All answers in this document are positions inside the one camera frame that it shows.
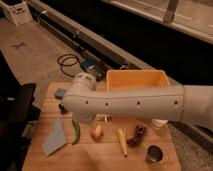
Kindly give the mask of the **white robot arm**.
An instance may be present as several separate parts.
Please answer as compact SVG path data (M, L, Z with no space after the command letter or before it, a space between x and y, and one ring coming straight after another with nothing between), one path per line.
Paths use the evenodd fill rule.
M91 74L79 73L62 99L67 111L83 123L97 114L179 121L213 131L213 86L175 85L97 91Z

